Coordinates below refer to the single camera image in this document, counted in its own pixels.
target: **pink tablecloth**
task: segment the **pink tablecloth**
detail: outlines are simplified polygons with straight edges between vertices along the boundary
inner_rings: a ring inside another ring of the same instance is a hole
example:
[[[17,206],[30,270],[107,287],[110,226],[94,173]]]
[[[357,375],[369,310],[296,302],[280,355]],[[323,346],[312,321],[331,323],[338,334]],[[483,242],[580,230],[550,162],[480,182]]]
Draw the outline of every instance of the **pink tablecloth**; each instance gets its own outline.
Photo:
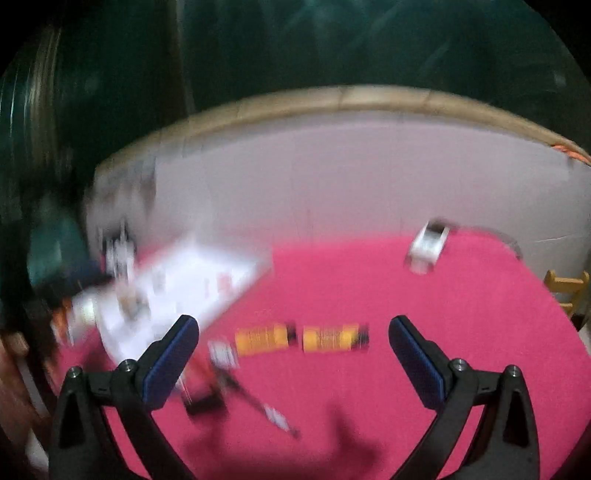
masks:
[[[591,360],[574,327],[496,239],[453,235],[425,276],[404,266],[410,241],[276,250],[274,274],[205,331],[198,349],[208,339],[232,339],[239,326],[278,320],[295,322],[300,333],[305,325],[366,323],[369,349],[304,354],[294,348],[241,359],[238,379],[285,414],[301,430],[300,440],[240,398],[229,400],[226,414],[189,419],[172,397],[154,417],[199,479],[390,478],[433,419],[389,347],[388,324],[398,314],[474,368],[521,367],[538,426],[541,478],[552,476],[591,419]],[[64,366],[81,353],[65,354]],[[444,473],[462,460],[479,414],[473,409]],[[145,474],[111,411],[109,418],[128,465]]]

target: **wooden chair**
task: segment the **wooden chair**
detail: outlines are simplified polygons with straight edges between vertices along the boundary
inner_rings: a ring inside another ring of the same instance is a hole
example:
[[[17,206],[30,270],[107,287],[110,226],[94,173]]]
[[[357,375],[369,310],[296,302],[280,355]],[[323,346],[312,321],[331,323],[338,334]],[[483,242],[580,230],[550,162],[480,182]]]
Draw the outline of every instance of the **wooden chair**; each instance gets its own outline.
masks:
[[[565,302],[560,303],[560,306],[571,318],[579,307],[579,303],[583,300],[589,285],[589,274],[583,272],[581,278],[560,278],[556,276],[554,270],[548,270],[544,278],[544,285],[552,293],[566,293],[571,294],[571,298]]]

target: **white wall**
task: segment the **white wall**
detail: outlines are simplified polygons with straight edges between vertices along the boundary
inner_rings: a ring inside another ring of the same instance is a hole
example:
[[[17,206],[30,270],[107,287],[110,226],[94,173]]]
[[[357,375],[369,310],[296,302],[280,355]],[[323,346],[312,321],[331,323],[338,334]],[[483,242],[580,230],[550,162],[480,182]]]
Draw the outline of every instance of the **white wall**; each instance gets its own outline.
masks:
[[[590,167],[504,132],[337,112],[155,145],[97,177],[87,228],[92,240],[126,216],[145,245],[188,230],[274,244],[414,232],[443,217],[511,235],[539,277],[578,276],[590,183]]]

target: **yellow domino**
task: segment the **yellow domino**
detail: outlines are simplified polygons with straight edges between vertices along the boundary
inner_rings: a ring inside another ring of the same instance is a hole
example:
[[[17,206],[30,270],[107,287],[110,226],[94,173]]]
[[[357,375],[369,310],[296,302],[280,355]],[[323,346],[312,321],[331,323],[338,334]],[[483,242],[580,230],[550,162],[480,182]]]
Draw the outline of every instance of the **yellow domino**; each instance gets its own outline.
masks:
[[[292,325],[277,323],[266,327],[240,329],[235,334],[236,351],[240,356],[274,352],[297,343]]]
[[[367,327],[359,325],[304,327],[302,342],[304,352],[349,351],[367,347],[369,332]]]

